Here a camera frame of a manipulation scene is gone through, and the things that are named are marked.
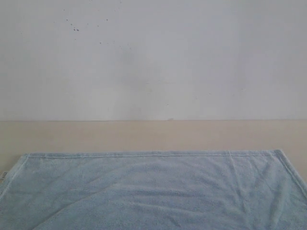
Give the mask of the light blue terry towel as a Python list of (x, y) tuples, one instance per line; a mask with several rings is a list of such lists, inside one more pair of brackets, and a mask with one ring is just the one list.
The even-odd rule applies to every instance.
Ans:
[(3, 230), (304, 230), (280, 150), (29, 153), (2, 176)]

